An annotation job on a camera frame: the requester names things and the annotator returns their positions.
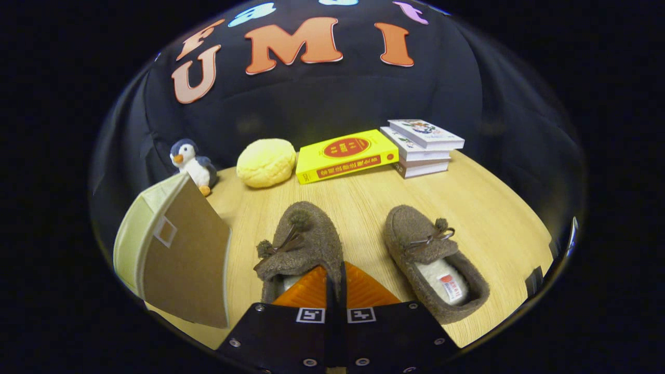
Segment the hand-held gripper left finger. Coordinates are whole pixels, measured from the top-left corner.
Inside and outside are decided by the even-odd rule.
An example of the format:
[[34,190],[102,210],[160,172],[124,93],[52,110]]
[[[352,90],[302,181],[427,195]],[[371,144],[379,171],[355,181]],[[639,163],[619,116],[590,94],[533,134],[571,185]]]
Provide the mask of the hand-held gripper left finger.
[[318,266],[282,296],[254,303],[217,353],[242,373],[325,373],[341,364],[341,309]]

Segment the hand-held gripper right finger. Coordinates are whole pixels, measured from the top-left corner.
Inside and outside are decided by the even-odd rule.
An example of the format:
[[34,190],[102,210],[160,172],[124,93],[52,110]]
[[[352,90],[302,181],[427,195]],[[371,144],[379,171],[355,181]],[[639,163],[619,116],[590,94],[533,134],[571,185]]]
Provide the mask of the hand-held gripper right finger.
[[420,301],[401,302],[349,262],[344,270],[348,373],[425,373],[458,355],[459,346]]

